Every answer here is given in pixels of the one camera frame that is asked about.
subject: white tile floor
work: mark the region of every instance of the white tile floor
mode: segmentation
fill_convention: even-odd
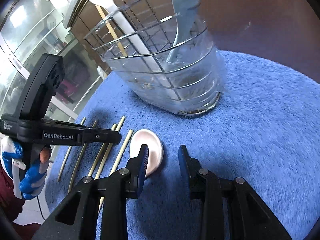
[[[53,163],[50,163],[47,171],[48,174],[47,174],[46,180],[50,175],[52,165]],[[49,213],[47,202],[45,201],[45,193],[44,193],[45,187],[46,186],[44,186],[44,189],[39,195],[39,201],[40,201],[40,206],[42,209],[43,216],[44,218],[47,218],[50,213]],[[19,225],[27,225],[32,223],[42,224],[44,222],[39,210],[37,198],[34,198],[32,200],[25,202],[25,204],[22,207],[22,213],[19,214],[18,218],[14,222]]]

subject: silver bolt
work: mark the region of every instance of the silver bolt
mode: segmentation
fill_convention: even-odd
[[[238,183],[238,184],[244,184],[244,182],[245,182],[244,178],[242,178],[242,177],[237,177],[237,178],[236,178],[236,183]]]
[[[119,170],[121,175],[126,175],[129,173],[129,170],[127,168],[122,168],[121,170]]]
[[[209,171],[207,169],[199,169],[199,173],[201,175],[207,175],[209,173]]]
[[[92,177],[91,177],[91,176],[85,176],[85,177],[82,179],[83,183],[89,183],[91,180],[92,180]]]

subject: maroon clothing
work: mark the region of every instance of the maroon clothing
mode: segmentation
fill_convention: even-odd
[[[0,164],[0,206],[10,222],[13,222],[22,212],[22,206],[25,200],[16,198],[13,194],[13,181],[2,169]],[[34,233],[40,227],[39,224],[30,224],[21,226],[12,223],[13,228],[22,237],[23,240],[30,240]]]

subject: glove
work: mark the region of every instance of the glove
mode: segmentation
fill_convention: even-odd
[[[18,142],[12,141],[10,137],[4,137],[1,140],[1,165],[8,176],[12,179],[12,160],[15,166],[25,169],[26,166],[22,162],[23,149]],[[40,156],[27,170],[25,178],[20,182],[20,191],[23,198],[30,200],[38,196],[45,183],[47,169],[49,167],[49,158],[51,157],[51,148],[44,148]]]

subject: metal utensil holder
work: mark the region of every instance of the metal utensil holder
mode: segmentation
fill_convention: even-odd
[[[144,101],[175,114],[196,115],[216,106],[223,91],[224,62],[205,21],[195,19],[190,37],[173,46],[177,17],[171,0],[132,0],[100,21],[85,40]],[[114,20],[122,13],[134,28],[124,33]],[[140,53],[140,39],[149,53]],[[168,62],[169,53],[177,56]]]

